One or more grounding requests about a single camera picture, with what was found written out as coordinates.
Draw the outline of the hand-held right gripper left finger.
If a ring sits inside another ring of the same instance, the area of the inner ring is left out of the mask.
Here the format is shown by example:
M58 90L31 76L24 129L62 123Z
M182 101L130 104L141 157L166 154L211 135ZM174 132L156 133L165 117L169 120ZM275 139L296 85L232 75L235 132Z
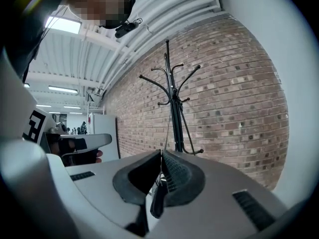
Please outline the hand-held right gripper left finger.
M114 189L124 202L142 206L160 174L161 151L155 150L120 169L113 177Z

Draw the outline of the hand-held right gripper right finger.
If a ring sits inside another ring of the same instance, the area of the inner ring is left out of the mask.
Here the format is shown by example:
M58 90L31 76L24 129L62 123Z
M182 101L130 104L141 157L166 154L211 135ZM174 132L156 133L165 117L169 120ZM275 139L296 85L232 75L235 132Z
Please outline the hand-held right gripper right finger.
M187 205L204 189L204 172L167 150L162 152L161 171L167 184L167 194L163 201L165 207Z

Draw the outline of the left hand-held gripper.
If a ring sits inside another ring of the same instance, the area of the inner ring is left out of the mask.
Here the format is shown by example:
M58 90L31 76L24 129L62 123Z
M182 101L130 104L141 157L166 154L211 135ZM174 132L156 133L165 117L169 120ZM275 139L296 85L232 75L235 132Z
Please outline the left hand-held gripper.
M112 142L107 133L67 136L49 113L36 107L36 100L11 65L6 50L0 52L0 155L17 148L42 148L59 156L87 153Z

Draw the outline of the person's left hand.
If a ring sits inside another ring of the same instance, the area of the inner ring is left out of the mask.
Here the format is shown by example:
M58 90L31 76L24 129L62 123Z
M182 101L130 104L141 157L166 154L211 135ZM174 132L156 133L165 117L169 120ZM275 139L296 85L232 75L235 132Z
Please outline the person's left hand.
M48 144L50 153L59 156L65 167L102 162L103 152L101 150L94 149L78 153L79 142L84 142L84 139L58 138L49 140Z

